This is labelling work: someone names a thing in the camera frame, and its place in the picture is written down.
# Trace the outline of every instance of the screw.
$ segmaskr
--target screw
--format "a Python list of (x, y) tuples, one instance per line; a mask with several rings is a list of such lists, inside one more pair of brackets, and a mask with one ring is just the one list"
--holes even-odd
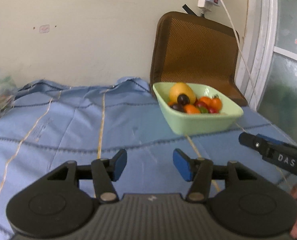
[(116, 195), (112, 192), (105, 192), (103, 194), (101, 194), (100, 199), (103, 201), (113, 201), (116, 199)]
[(193, 192), (189, 194), (188, 198), (191, 201), (202, 201), (204, 199), (204, 195), (200, 192)]

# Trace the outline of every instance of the dark purple fruit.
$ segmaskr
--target dark purple fruit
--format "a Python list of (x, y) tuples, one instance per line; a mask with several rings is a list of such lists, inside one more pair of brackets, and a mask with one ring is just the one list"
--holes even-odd
[(189, 104), (189, 97), (185, 94), (180, 94), (177, 97), (177, 102), (182, 106), (186, 106)]
[(180, 104), (173, 104), (170, 106), (170, 108), (185, 113), (183, 106), (181, 106)]

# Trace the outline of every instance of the wall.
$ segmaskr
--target wall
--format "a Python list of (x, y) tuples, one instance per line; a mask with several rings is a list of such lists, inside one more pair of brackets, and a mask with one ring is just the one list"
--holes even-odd
[[(225, 2), (243, 36), (247, 0)], [(199, 14), (197, 0), (0, 0), (0, 69), (18, 86), (148, 80), (157, 22), (185, 3)], [(206, 17), (230, 25), (223, 8)], [(49, 32), (39, 33), (41, 25)]]

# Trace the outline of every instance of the brown chair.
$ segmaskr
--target brown chair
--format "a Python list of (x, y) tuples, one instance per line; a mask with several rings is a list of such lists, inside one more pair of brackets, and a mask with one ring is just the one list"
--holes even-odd
[(150, 85), (155, 82), (205, 84), (238, 105), (247, 106), (234, 83), (237, 55), (231, 28), (195, 15), (166, 13), (157, 25)]

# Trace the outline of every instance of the green plastic basin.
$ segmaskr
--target green plastic basin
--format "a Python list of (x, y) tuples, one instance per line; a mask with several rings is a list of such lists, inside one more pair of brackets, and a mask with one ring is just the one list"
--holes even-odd
[(153, 84), (161, 111), (172, 131), (179, 135), (192, 135), (199, 133), (213, 133), (228, 129), (243, 115), (240, 106), (216, 89), (200, 84), (187, 83), (197, 98), (218, 95), (222, 100), (223, 108), (219, 114), (186, 114), (170, 108), (169, 91), (174, 82), (158, 82)]

